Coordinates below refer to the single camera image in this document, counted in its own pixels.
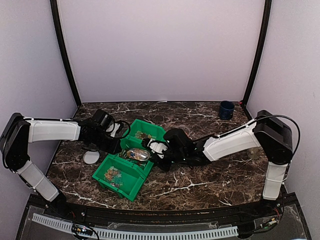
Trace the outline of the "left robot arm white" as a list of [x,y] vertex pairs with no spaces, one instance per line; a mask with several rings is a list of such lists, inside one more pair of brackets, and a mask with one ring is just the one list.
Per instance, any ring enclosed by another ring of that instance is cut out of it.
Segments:
[[0,137],[0,151],[3,166],[26,183],[44,200],[51,203],[51,210],[60,218],[71,213],[65,203],[65,195],[52,183],[43,166],[38,166],[45,149],[54,155],[60,142],[81,142],[93,145],[99,151],[116,153],[120,151],[118,133],[124,123],[110,114],[98,110],[87,119],[33,118],[15,112],[9,118]]

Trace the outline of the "silver metal scoop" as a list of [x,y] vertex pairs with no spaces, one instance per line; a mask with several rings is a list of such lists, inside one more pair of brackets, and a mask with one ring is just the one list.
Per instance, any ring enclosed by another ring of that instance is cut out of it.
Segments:
[[123,157],[139,162],[146,162],[151,158],[151,154],[145,149],[130,148],[123,151]]

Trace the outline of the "green three-compartment candy bin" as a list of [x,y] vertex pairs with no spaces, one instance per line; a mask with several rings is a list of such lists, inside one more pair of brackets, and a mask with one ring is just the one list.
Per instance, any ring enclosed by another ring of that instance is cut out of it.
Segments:
[[[151,172],[154,163],[151,162],[150,159],[144,162],[126,159],[123,157],[123,151],[131,148],[146,150],[142,146],[142,140],[135,137],[137,131],[156,136],[156,140],[159,141],[164,140],[163,136],[166,131],[161,126],[139,119],[135,119],[130,127],[131,132],[129,135],[120,141],[121,152],[117,154],[108,154],[92,177],[102,188],[117,193],[120,198],[134,201]],[[121,171],[123,179],[122,187],[114,187],[105,181],[104,174],[111,166],[114,166]]]

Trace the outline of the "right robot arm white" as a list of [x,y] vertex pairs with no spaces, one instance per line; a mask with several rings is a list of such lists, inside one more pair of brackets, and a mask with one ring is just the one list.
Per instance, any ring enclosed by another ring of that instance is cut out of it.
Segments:
[[261,110],[255,118],[226,133],[192,140],[182,129],[173,128],[164,134],[162,141],[150,141],[148,147],[157,156],[159,167],[165,171],[170,169],[172,163],[206,166],[242,151],[251,150],[254,156],[258,149],[262,149],[268,164],[263,200],[255,205],[255,213],[266,217],[275,208],[274,201],[280,194],[299,147],[293,144],[292,129],[282,119],[295,123],[288,116]]

